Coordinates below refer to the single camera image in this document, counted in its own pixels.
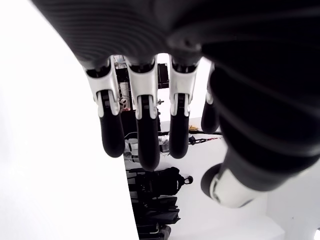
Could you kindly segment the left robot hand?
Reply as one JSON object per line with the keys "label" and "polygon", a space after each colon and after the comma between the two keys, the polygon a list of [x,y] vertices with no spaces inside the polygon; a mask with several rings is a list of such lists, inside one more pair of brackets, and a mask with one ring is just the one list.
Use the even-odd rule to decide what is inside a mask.
{"label": "left robot hand", "polygon": [[188,149],[201,58],[211,62],[201,128],[220,128],[223,163],[201,189],[240,208],[320,158],[320,3],[317,0],[36,0],[87,76],[102,144],[125,150],[114,55],[124,56],[136,107],[138,156],[159,164],[157,55],[170,59],[169,152]]}

